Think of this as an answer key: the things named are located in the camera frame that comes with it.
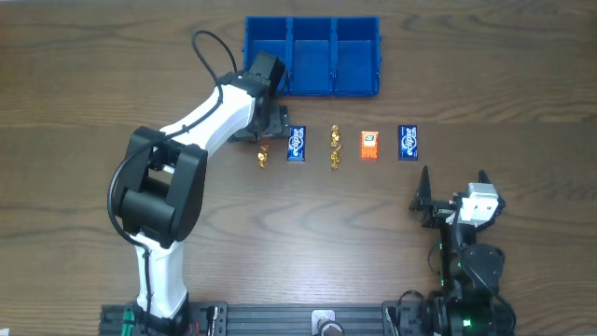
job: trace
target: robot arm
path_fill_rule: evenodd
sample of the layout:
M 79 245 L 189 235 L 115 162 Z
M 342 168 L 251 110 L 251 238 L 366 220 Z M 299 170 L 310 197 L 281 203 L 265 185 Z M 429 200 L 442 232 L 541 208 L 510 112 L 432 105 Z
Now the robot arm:
M 259 53 L 249 71 L 221 77 L 219 88 L 186 117 L 159 131 L 141 127 L 131 137 L 111 206 L 122 219 L 124 234 L 140 243 L 135 246 L 141 286 L 137 309 L 149 313 L 142 318 L 158 333 L 182 335 L 187 330 L 183 243 L 201 212 L 207 161 L 237 131 L 260 134 L 268 129 L 284 73 L 280 60 Z M 160 140 L 201 118 L 187 132 Z M 172 174 L 170 184 L 149 176 L 149 170 Z

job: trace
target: wood grain surface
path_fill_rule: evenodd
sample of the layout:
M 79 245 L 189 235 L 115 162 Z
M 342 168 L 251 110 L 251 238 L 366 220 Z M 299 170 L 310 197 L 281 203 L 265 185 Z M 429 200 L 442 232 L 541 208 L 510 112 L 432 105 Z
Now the wood grain surface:
M 507 209 L 479 238 L 507 256 L 503 296 L 518 335 L 597 330 L 597 3 L 566 0 L 0 2 L 0 328 L 97 333 L 100 305 L 131 301 L 136 257 L 105 194 L 128 138 L 206 99 L 190 46 L 220 35 L 242 63 L 245 15 L 380 15 L 378 97 L 284 98 L 308 127 L 307 162 L 270 142 L 210 160 L 187 239 L 191 299 L 381 302 L 439 288 L 437 231 L 408 211 L 420 172 L 448 199 L 485 169 Z M 216 72 L 225 52 L 200 42 Z M 329 127 L 344 151 L 329 169 Z M 398 162 L 396 126 L 419 125 Z M 381 157 L 362 162 L 360 131 Z

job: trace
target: blue plastic tray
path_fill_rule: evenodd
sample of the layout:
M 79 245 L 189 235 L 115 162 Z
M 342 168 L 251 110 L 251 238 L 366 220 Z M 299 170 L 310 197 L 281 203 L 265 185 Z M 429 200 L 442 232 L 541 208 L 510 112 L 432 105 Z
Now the blue plastic tray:
M 286 94 L 371 96 L 380 91 L 381 42 L 379 17 L 251 16 L 244 69 L 263 50 L 286 64 Z

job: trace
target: wooden table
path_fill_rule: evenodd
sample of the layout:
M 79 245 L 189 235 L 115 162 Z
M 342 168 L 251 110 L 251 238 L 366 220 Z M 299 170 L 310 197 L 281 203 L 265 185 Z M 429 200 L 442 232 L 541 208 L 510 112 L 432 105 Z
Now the wooden table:
M 191 299 L 381 302 L 439 288 L 438 232 L 408 211 L 422 167 L 439 199 L 485 169 L 507 200 L 479 235 L 507 256 L 503 296 L 519 335 L 597 330 L 597 4 L 589 1 L 61 1 L 0 4 L 0 328 L 97 330 L 101 304 L 138 293 L 136 257 L 105 195 L 139 125 L 170 124 L 214 84 L 190 46 L 220 35 L 239 63 L 245 15 L 380 15 L 379 96 L 284 98 L 308 127 L 307 162 L 285 141 L 225 145 L 210 160 L 187 239 Z M 218 74 L 225 52 L 202 39 Z M 345 145 L 329 169 L 329 128 Z M 398 162 L 396 126 L 419 125 Z M 381 134 L 377 162 L 359 133 Z

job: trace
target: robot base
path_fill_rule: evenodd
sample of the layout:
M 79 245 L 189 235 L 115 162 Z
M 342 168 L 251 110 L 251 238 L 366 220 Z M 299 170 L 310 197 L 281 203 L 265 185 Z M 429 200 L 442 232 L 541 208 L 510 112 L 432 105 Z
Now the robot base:
M 263 335 L 299 335 L 312 336 L 312 312 L 316 310 L 334 311 L 338 322 L 346 335 L 352 336 L 396 336 L 390 322 L 386 319 L 385 309 L 394 306 L 396 301 L 386 301 L 382 305 L 357 304 L 240 304 L 227 305 L 223 301 L 191 302 L 191 324 L 197 320 L 200 335 L 207 335 L 207 309 L 217 306 L 218 316 L 215 321 L 215 336 L 226 336 L 227 333 L 243 336 Z M 106 305 L 100 314 L 100 335 L 122 335 L 124 314 L 132 304 Z M 423 336 L 420 320 L 415 312 L 419 309 L 418 301 L 402 301 L 400 330 L 405 335 Z M 144 325 L 133 323 L 130 335 L 161 336 L 152 330 L 144 333 Z

